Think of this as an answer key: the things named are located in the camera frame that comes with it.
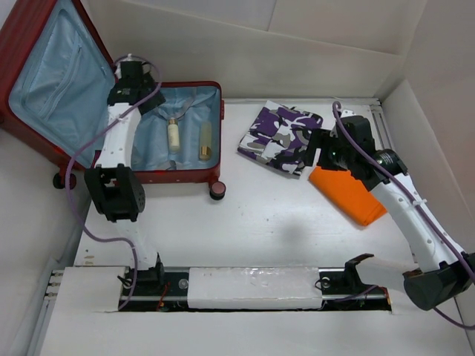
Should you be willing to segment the red hard-shell suitcase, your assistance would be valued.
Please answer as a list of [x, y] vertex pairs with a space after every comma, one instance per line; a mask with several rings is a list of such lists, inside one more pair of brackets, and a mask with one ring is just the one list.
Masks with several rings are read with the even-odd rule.
[[[71, 155], [89, 168], [102, 148], [86, 143], [107, 124], [113, 60], [79, 1], [17, 1], [1, 27], [1, 127], [57, 166], [60, 187]], [[144, 184], [206, 183], [220, 176], [224, 103], [216, 82], [165, 82], [166, 102], [145, 114], [132, 169]], [[170, 152], [168, 121], [180, 150]], [[212, 124], [212, 156], [199, 159], [200, 127]]]

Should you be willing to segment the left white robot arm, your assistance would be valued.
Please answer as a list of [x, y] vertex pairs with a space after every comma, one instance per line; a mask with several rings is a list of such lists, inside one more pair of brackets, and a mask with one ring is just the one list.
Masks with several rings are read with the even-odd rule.
[[127, 289], [137, 286], [149, 294], [165, 287], [165, 272], [158, 252], [138, 226], [145, 210], [145, 189], [132, 169], [134, 137], [142, 117], [164, 103], [160, 84], [148, 61], [128, 54], [116, 60], [116, 81], [107, 98], [108, 123], [101, 152], [85, 172], [94, 206], [117, 231], [115, 241], [132, 250], [131, 270], [121, 278]]

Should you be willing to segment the orange cloth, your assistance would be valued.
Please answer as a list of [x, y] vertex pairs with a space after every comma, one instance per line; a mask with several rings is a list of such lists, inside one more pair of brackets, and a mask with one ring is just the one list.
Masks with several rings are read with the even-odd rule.
[[360, 226], [368, 226], [387, 213], [384, 206], [349, 171], [328, 171], [315, 167], [309, 181]]

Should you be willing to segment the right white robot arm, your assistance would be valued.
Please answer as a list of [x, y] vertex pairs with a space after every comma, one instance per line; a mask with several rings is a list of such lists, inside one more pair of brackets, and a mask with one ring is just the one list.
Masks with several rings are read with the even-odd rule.
[[474, 284], [474, 254], [444, 230], [417, 192], [406, 165], [390, 149], [376, 148], [367, 118], [332, 104], [333, 129], [316, 131], [317, 166], [350, 174], [386, 209], [407, 240], [416, 263], [405, 267], [363, 254], [346, 262], [343, 283], [359, 292], [385, 287], [404, 292], [424, 311], [465, 292]]

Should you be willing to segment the purple camouflage garment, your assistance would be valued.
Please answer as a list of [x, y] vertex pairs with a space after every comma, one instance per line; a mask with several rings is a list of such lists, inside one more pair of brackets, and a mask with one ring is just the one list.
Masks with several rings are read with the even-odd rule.
[[316, 113], [268, 101], [261, 108], [237, 152], [283, 174], [300, 177], [312, 165], [314, 133], [324, 118]]

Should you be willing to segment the gold bottle clear cap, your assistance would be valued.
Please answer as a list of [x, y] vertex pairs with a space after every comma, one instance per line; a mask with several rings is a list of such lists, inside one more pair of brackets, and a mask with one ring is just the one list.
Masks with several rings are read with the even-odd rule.
[[172, 118], [168, 121], [168, 147], [170, 152], [176, 153], [180, 150], [180, 132], [178, 120]]

